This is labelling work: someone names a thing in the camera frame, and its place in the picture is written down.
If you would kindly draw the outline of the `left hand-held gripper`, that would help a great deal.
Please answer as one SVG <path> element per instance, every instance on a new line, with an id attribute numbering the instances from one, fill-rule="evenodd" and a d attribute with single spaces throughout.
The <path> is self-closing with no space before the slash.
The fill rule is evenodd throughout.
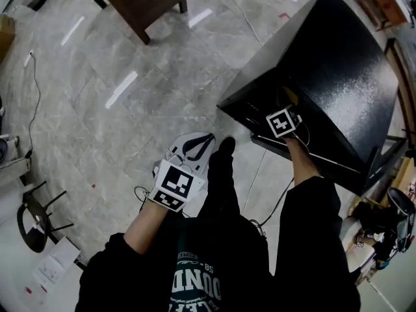
<path id="1" fill-rule="evenodd" d="M 178 136 L 155 165 L 149 200 L 179 212 L 204 186 L 203 173 L 215 146 L 215 136 L 193 132 Z"/>

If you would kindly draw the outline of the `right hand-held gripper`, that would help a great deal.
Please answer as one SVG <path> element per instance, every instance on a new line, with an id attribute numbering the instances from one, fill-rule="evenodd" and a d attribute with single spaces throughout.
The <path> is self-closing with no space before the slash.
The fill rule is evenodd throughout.
<path id="1" fill-rule="evenodd" d="M 288 105 L 266 117 L 266 120 L 276 138 L 280 138 L 296 130 L 302 122 L 293 105 Z"/>

